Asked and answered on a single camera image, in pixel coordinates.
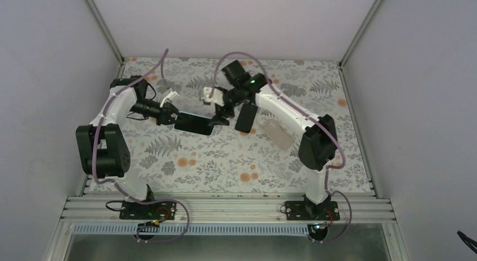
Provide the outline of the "black smartphone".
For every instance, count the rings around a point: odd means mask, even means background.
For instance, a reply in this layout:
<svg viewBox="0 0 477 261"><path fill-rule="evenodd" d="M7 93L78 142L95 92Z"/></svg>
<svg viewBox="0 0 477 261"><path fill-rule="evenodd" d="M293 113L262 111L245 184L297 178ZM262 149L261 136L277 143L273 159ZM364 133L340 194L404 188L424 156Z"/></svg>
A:
<svg viewBox="0 0 477 261"><path fill-rule="evenodd" d="M235 130L242 133L250 133L258 107L252 103L246 102L242 105L239 116L235 124Z"/></svg>

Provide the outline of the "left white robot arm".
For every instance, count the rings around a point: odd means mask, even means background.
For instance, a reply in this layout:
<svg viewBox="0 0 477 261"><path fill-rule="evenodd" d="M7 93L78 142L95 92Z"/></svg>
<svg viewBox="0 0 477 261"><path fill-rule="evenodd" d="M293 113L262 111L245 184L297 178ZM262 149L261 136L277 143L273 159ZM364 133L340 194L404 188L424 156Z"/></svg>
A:
<svg viewBox="0 0 477 261"><path fill-rule="evenodd" d="M172 125L179 110L169 101L156 102L146 97L149 84L140 76L114 79L100 113L87 125L77 127L76 141L83 171L98 185L111 184L124 200L136 202L134 211L143 219L156 213L150 186L128 175L131 154L122 132L130 113L154 118L157 125Z"/></svg>

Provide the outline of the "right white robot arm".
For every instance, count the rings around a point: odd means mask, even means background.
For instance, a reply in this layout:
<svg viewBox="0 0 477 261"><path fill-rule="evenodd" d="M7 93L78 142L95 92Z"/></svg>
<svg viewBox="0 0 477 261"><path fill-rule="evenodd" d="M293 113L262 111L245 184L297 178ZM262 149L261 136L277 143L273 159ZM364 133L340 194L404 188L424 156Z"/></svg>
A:
<svg viewBox="0 0 477 261"><path fill-rule="evenodd" d="M303 109L279 91L266 73L251 75L237 60L225 66L222 73L232 85L231 89L204 87L199 94L204 104L215 106L215 115L210 123L225 125L234 116L236 106L249 103L270 112L300 135L298 157L307 168L304 211L308 218L320 219L326 213L325 203L331 199L324 168L338 149L334 119Z"/></svg>

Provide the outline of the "black phone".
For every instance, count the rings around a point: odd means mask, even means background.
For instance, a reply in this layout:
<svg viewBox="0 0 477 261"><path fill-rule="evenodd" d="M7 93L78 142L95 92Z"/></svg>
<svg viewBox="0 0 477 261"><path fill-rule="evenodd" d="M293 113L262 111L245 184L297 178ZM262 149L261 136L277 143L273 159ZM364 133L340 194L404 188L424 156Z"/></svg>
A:
<svg viewBox="0 0 477 261"><path fill-rule="evenodd" d="M209 136L212 134L214 129L209 122L209 118L181 112L177 116L174 129Z"/></svg>

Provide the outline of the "beige phone case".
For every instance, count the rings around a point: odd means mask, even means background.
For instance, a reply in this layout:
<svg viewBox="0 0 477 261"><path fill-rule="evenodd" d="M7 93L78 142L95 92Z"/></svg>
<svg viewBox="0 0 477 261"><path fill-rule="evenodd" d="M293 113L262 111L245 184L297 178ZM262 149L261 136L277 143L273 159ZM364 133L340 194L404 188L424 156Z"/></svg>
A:
<svg viewBox="0 0 477 261"><path fill-rule="evenodd" d="M287 150L294 144L293 136L278 121L268 119L260 127L281 150Z"/></svg>

